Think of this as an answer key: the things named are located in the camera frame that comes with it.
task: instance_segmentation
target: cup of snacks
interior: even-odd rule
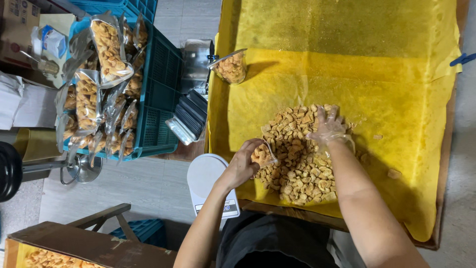
[[[230,84],[239,84],[246,77],[246,50],[237,50],[219,60],[214,61],[207,67],[218,74],[223,80]]]

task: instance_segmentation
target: gloved hand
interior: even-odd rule
[[[259,170],[259,164],[251,162],[251,154],[264,142],[264,140],[258,138],[245,141],[241,148],[235,153],[230,164],[218,181],[225,184],[228,189],[231,190],[242,185],[254,176]]]
[[[316,132],[306,135],[308,139],[317,141],[319,145],[319,153],[326,150],[327,144],[336,139],[344,140],[348,147],[355,153],[355,144],[352,137],[346,134],[346,126],[342,124],[343,117],[337,116],[339,106],[333,105],[330,109],[329,116],[326,119],[326,112],[322,106],[317,107],[317,118],[319,127]]]

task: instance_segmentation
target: blue clip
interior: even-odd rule
[[[474,59],[476,59],[476,53],[471,54],[469,56],[466,56],[466,53],[463,53],[463,55],[459,56],[456,60],[450,62],[449,66],[453,67],[458,63],[465,64],[465,63],[470,62]]]

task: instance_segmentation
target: scale platform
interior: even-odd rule
[[[202,209],[213,184],[228,166],[228,162],[219,155],[203,154],[195,158],[187,172],[187,182],[192,197],[195,216]],[[240,215],[235,189],[228,194],[223,207],[222,219],[235,218]]]

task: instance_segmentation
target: yellow cloth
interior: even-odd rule
[[[458,37],[454,0],[224,0],[216,51],[248,48],[248,74],[231,86],[211,76],[209,150],[229,161],[278,110],[337,104],[357,124],[357,149],[371,155],[364,168],[391,211],[427,241]],[[389,168],[403,177],[390,179]],[[267,193],[258,180],[237,189],[287,206]],[[342,217],[336,202],[301,208]]]

